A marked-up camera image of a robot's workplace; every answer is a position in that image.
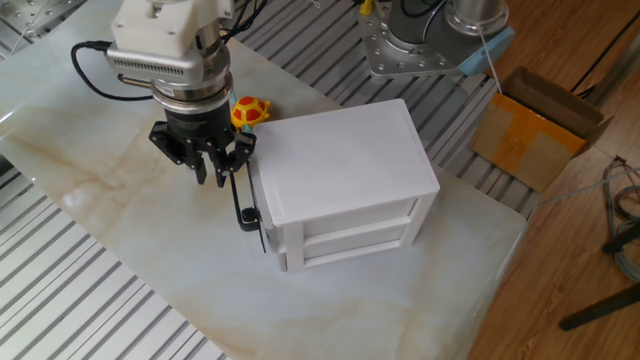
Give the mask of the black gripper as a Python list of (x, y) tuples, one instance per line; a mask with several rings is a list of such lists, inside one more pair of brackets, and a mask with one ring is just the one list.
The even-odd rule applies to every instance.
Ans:
[(253, 154), (257, 137), (232, 129), (228, 102), (198, 114), (182, 114), (168, 109), (164, 112), (167, 122), (156, 122), (149, 140), (174, 164), (193, 170), (200, 185), (205, 182), (207, 172), (194, 140), (209, 140), (208, 155), (220, 188)]

